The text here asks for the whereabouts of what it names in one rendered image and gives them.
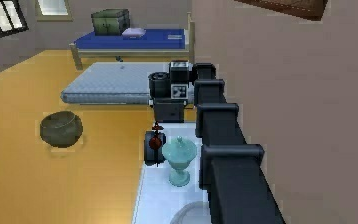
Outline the black framed window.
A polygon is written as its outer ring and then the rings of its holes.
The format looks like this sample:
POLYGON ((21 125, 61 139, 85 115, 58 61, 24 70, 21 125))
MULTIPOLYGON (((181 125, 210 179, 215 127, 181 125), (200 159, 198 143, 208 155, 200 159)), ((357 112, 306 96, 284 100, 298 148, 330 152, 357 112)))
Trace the black framed window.
POLYGON ((18 0, 0 0, 0 38, 28 30, 18 0))

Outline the dark green chest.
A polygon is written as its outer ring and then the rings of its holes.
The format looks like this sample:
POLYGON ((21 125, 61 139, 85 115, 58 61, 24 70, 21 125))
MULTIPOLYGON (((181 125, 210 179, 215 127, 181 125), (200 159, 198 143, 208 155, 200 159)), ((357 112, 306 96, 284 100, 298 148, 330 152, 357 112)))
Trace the dark green chest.
POLYGON ((105 9, 91 14, 97 36, 120 36, 130 27, 128 9, 105 9))

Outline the grey flat mattress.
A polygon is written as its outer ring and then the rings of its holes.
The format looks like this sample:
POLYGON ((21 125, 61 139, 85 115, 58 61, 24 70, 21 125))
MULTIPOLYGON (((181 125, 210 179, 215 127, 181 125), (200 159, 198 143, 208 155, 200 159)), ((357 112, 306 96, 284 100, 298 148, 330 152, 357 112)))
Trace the grey flat mattress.
POLYGON ((60 98, 68 104, 151 105, 149 79, 168 62, 96 62, 72 81, 60 98))

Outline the wooden bed with blue mattress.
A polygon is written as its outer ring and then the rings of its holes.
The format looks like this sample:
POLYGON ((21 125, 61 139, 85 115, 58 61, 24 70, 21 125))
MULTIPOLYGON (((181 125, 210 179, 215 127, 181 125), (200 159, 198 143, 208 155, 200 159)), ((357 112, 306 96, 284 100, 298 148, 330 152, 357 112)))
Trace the wooden bed with blue mattress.
POLYGON ((140 38, 86 34, 69 44, 77 70, 89 57, 170 57, 195 60, 195 22, 187 13, 186 29, 147 29, 140 38))

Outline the red thin ornament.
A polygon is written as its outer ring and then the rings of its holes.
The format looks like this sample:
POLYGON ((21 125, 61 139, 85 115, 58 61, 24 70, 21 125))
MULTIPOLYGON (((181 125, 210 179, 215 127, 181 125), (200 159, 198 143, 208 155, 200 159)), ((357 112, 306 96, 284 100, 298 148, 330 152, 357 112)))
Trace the red thin ornament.
POLYGON ((162 140, 159 138, 159 131, 163 130, 163 127, 159 125, 158 122, 155 122, 154 126, 152 127, 154 131, 153 137, 149 140, 149 146, 151 149, 154 150, 154 161, 158 163, 159 155, 158 150, 162 146, 162 140))

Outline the black round object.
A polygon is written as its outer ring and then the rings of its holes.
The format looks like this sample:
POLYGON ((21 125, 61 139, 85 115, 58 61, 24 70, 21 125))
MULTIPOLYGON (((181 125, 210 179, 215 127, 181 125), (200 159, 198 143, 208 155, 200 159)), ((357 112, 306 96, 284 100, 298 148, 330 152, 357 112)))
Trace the black round object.
POLYGON ((160 146, 157 150, 150 147, 149 142, 154 135, 154 131, 147 131, 145 133, 144 162, 147 166, 159 165, 165 161, 165 157, 162 154, 162 146, 160 146))

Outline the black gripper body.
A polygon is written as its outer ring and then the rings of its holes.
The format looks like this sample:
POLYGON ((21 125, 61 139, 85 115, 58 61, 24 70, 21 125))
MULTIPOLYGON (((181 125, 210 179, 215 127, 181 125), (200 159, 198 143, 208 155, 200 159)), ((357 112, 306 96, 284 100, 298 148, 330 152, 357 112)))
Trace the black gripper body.
POLYGON ((171 98, 168 72, 154 72, 149 76, 149 105, 159 123, 183 123, 185 100, 171 98))

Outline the brown framed picture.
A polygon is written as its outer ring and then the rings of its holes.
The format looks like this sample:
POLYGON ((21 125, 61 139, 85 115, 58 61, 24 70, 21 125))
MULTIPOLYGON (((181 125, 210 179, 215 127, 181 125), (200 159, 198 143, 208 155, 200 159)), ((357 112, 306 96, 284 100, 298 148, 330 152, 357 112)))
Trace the brown framed picture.
POLYGON ((309 21, 320 21, 328 0, 235 0, 309 21))

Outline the pale blue lidded urn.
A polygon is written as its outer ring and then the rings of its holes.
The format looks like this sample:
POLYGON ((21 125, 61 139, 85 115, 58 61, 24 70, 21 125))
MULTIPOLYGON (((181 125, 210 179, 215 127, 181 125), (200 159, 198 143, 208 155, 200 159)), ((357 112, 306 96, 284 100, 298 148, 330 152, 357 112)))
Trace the pale blue lidded urn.
POLYGON ((163 145, 162 155, 171 167, 169 182, 176 187, 187 185, 190 181, 187 167, 197 155, 195 143, 188 138, 177 136, 163 145))

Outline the lavender pillow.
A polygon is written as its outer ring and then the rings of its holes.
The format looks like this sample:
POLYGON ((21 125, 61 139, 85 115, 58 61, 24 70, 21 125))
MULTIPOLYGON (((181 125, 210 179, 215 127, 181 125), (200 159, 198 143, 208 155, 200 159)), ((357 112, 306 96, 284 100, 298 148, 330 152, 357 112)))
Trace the lavender pillow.
POLYGON ((127 28, 123 33, 122 36, 126 38, 140 38, 144 36, 146 30, 143 28, 127 28))

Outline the dark olive round pot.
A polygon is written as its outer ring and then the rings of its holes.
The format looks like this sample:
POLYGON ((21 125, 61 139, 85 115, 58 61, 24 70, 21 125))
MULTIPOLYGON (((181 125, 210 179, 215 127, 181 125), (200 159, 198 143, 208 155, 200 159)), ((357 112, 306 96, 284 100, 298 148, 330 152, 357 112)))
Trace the dark olive round pot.
POLYGON ((40 138, 57 148, 68 148, 82 136, 81 118, 71 111, 59 111, 46 116, 40 123, 40 138))

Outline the white table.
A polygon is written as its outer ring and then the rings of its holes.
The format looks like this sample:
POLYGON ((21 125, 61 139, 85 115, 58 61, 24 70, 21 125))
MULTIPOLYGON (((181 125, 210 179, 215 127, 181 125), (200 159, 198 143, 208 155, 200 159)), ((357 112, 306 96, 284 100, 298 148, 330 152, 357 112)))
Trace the white table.
POLYGON ((183 206, 208 202, 207 191, 199 188, 201 140, 195 136, 195 123, 163 123, 162 126, 168 142, 182 136, 195 143, 197 155, 187 168, 190 181, 183 187, 173 186, 169 182, 171 167, 167 161, 152 166, 143 164, 131 224, 170 224, 183 206))

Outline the grey curved dish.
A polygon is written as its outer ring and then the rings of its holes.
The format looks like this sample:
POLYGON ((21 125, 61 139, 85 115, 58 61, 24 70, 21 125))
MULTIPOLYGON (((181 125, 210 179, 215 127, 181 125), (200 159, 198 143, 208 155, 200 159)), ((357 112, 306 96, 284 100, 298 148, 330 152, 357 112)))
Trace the grey curved dish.
POLYGON ((212 224, 209 203, 196 201, 183 206, 170 224, 212 224))

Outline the pale framed window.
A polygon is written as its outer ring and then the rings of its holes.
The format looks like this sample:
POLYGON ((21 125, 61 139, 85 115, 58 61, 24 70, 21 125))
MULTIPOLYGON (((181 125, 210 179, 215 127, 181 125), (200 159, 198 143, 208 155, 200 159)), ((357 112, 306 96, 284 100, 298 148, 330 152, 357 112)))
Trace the pale framed window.
POLYGON ((34 0, 36 18, 41 22, 73 20, 68 0, 34 0))

